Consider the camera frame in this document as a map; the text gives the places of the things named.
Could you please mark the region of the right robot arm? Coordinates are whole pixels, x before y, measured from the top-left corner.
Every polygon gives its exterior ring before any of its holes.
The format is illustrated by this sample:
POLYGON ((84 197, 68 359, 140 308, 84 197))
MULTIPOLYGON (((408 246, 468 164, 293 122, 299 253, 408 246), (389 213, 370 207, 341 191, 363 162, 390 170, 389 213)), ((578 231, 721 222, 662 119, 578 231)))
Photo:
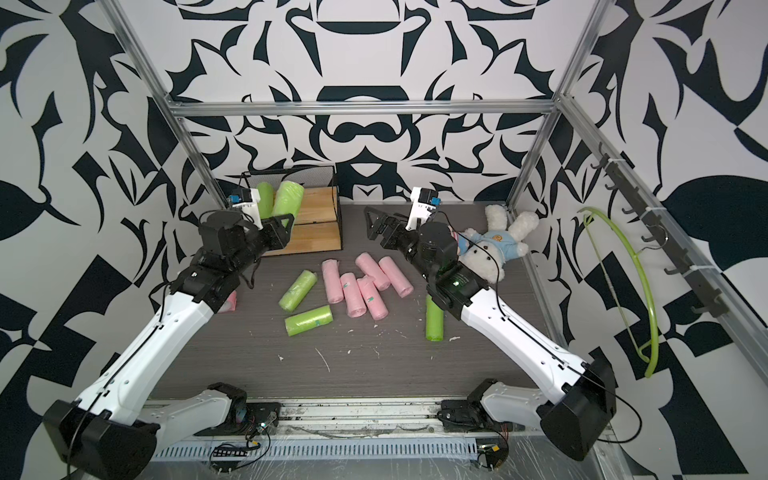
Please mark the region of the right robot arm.
POLYGON ((395 250, 425 279, 435 304, 483 334, 536 384, 527 394, 500 381, 477 389, 471 402, 497 424, 539 428, 573 460, 586 458, 617 407, 616 379, 603 359, 587 362, 559 346, 503 302, 458 255, 461 233, 430 214, 406 218, 367 207, 367 236, 395 250))

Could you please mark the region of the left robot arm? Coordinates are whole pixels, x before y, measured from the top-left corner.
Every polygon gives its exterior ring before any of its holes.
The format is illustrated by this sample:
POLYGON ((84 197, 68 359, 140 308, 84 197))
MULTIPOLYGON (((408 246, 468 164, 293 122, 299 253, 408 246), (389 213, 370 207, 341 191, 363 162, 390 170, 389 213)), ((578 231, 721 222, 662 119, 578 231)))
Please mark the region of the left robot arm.
POLYGON ((205 430, 240 434, 253 427, 243 390, 210 385, 158 413, 144 405, 184 346, 258 268, 290 242, 295 217, 257 221, 238 208, 201 222, 201 248, 171 282, 160 309, 115 363, 71 401, 56 401, 43 424, 66 470, 99 479, 134 479, 164 448, 205 430))

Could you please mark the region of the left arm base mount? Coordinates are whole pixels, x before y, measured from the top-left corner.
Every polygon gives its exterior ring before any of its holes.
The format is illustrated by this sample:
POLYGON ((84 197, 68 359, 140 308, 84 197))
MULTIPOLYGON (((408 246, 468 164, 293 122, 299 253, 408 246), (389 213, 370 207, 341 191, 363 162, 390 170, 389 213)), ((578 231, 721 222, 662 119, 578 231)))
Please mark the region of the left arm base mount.
POLYGON ((195 433, 196 437, 246 436, 253 438, 272 433, 279 424, 280 402, 237 401, 225 421, 215 427, 195 433))

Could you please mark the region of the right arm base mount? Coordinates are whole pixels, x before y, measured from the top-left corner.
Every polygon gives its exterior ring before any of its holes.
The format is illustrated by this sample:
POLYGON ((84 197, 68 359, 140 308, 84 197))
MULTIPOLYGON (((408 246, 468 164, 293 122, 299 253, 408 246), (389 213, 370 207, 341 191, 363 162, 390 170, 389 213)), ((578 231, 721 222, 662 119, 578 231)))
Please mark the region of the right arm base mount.
POLYGON ((515 423, 499 423, 482 409, 478 402, 469 400, 442 400, 436 414, 448 432, 497 431, 522 432, 526 427, 515 423))

